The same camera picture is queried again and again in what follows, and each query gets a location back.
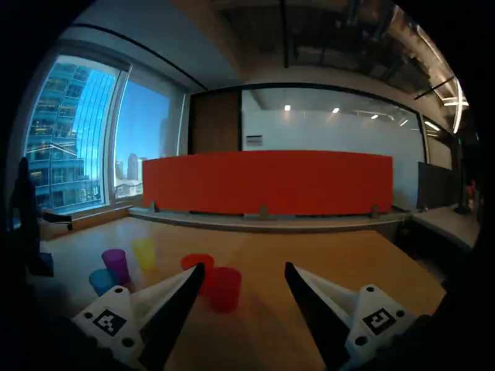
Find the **blue cup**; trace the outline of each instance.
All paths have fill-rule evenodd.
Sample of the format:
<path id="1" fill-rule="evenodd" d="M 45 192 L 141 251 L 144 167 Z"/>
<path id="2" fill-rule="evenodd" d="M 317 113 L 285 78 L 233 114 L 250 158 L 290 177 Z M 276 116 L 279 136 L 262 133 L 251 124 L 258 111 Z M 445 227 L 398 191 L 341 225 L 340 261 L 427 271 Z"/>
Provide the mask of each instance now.
<path id="1" fill-rule="evenodd" d="M 98 296 L 103 295 L 113 286 L 119 284 L 117 275 L 108 269 L 98 269 L 89 275 L 89 283 L 95 289 Z"/>

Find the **desk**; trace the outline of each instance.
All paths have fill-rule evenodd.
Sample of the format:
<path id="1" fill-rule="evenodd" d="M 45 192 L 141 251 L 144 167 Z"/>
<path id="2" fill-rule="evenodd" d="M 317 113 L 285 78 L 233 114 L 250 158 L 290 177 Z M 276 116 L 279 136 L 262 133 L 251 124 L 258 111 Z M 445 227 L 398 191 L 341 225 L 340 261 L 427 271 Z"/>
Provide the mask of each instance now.
<path id="1" fill-rule="evenodd" d="M 464 252 L 470 252 L 480 233 L 480 224 L 473 215 L 460 215 L 455 207 L 439 207 L 414 213 L 413 220 L 441 234 Z"/>
<path id="2" fill-rule="evenodd" d="M 129 236 L 156 242 L 158 268 L 142 273 Z M 334 234 L 256 234 L 212 231 L 124 218 L 43 244 L 55 279 L 37 278 L 39 292 L 66 293 L 76 313 L 96 294 L 87 282 L 108 248 L 127 252 L 137 289 L 181 271 L 180 258 L 205 252 L 217 266 L 243 274 L 239 309 L 219 315 L 198 297 L 165 370 L 318 370 L 323 362 L 283 271 L 286 261 L 350 289 L 374 283 L 416 315 L 433 313 L 444 290 L 429 273 L 374 231 Z M 56 295 L 51 295 L 54 302 Z"/>

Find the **yellow cup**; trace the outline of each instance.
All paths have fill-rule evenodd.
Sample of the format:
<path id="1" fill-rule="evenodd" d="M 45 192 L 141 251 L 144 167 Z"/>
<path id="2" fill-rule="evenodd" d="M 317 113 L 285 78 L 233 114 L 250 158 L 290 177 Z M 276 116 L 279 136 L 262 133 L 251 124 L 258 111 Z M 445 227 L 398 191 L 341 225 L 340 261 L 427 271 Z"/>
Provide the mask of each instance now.
<path id="1" fill-rule="evenodd" d="M 141 269 L 151 269 L 155 267 L 155 248 L 151 238 L 138 238 L 131 242 L 132 251 Z"/>

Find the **glass wall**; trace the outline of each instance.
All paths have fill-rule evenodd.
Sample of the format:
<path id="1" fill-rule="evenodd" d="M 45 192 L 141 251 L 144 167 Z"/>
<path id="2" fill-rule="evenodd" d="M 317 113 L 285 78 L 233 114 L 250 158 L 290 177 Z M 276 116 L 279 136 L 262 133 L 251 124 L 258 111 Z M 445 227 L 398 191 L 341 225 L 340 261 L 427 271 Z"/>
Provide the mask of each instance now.
<path id="1" fill-rule="evenodd" d="M 440 125 L 425 117 L 424 128 L 429 150 L 429 163 L 452 170 L 452 141 L 454 138 Z"/>
<path id="2" fill-rule="evenodd" d="M 101 149 L 119 71 L 60 56 L 35 106 L 26 157 L 38 206 L 56 212 L 103 203 Z"/>
<path id="3" fill-rule="evenodd" d="M 382 100 L 311 88 L 244 90 L 242 99 L 243 150 L 391 156 L 394 205 L 416 207 L 418 162 L 424 162 L 416 113 Z"/>
<path id="4" fill-rule="evenodd" d="M 143 161 L 177 155 L 184 95 L 173 82 L 133 68 L 117 123 L 116 198 L 142 194 Z"/>

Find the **plastic cup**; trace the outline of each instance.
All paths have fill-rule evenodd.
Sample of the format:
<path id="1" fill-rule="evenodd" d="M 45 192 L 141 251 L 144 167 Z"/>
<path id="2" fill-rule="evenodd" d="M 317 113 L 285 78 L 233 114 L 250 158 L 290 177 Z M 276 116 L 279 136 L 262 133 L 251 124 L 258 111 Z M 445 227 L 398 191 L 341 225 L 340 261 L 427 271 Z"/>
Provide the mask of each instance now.
<path id="1" fill-rule="evenodd" d="M 108 269 L 98 269 L 89 275 L 89 283 L 95 289 L 98 296 L 103 295 L 113 286 L 118 285 L 118 277 L 115 272 Z"/>
<path id="2" fill-rule="evenodd" d="M 127 269 L 126 252 L 121 249 L 110 249 L 105 251 L 101 258 L 108 270 L 114 271 L 118 277 L 119 284 L 126 284 L 131 280 Z"/>
<path id="3" fill-rule="evenodd" d="M 209 272 L 206 295 L 214 311 L 230 313 L 239 306 L 241 273 L 234 268 L 218 267 Z"/>
<path id="4" fill-rule="evenodd" d="M 143 270 L 154 268 L 156 265 L 155 248 L 151 238 L 139 238 L 132 240 L 132 251 L 136 256 L 137 263 Z"/>
<path id="5" fill-rule="evenodd" d="M 203 263 L 205 265 L 205 279 L 199 289 L 199 294 L 204 295 L 209 278 L 209 271 L 213 269 L 215 260 L 208 254 L 189 254 L 182 258 L 181 267 L 183 270 L 187 270 L 194 267 L 198 263 Z"/>

